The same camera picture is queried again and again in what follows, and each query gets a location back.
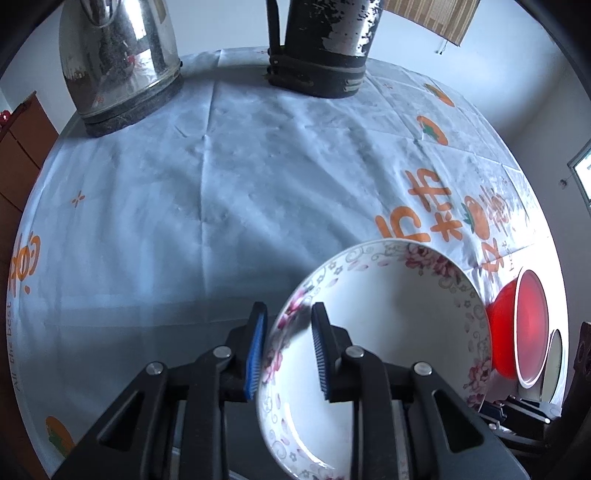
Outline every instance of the white wall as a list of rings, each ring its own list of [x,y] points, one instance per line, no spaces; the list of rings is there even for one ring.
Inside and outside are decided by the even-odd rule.
[[[289,0],[279,0],[282,31]],[[268,44],[263,0],[168,0],[181,55],[217,48]],[[33,32],[3,78],[11,105],[37,90],[61,131],[74,106],[61,78],[59,9]],[[481,0],[461,47],[409,20],[385,12],[371,56],[429,75],[473,102],[510,140],[537,111],[566,61],[556,45],[515,0]]]
[[[8,104],[6,97],[0,89],[0,112],[3,112],[4,110],[10,110],[12,112],[13,108]]]
[[[568,67],[539,113],[509,147],[530,181],[554,237],[569,309],[569,383],[582,321],[591,321],[591,218],[567,163],[591,138],[591,100]]]
[[[60,15],[61,6],[29,36],[0,79],[0,89],[13,108],[36,90],[58,132],[75,111],[61,74],[57,43]]]

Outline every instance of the metal screw head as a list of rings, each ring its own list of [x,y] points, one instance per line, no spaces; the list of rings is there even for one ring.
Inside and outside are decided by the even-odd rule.
[[[433,373],[433,369],[431,365],[427,362],[417,362],[414,364],[414,371],[417,375],[421,375],[422,377],[426,377],[427,375],[431,375]]]
[[[365,351],[359,345],[351,345],[345,349],[345,353],[351,358],[361,358]]]
[[[217,358],[228,358],[232,354],[232,349],[226,345],[218,346],[213,349],[213,354]]]
[[[163,370],[164,365],[160,362],[152,362],[151,364],[148,364],[148,366],[146,367],[146,373],[148,375],[160,375]]]

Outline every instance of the table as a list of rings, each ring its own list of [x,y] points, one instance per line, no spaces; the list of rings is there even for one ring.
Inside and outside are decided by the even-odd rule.
[[[146,363],[192,361],[253,301],[276,314],[325,259],[380,236],[446,254],[487,304],[535,266],[562,336],[562,401],[556,249],[519,165],[474,106],[375,60],[360,92],[340,100],[271,87],[264,48],[183,62],[181,93],[140,123],[90,139],[74,117],[22,217],[9,361],[48,473]]]

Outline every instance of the stainless steel kettle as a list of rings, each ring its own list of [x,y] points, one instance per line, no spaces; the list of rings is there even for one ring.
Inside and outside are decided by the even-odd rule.
[[[90,135],[134,124],[181,88],[164,0],[66,0],[61,69]]]

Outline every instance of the red plastic bowl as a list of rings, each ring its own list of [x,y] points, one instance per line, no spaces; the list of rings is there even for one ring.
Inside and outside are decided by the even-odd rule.
[[[531,387],[540,377],[548,354],[548,305],[542,283],[523,269],[486,308],[491,326],[492,366],[510,379]]]

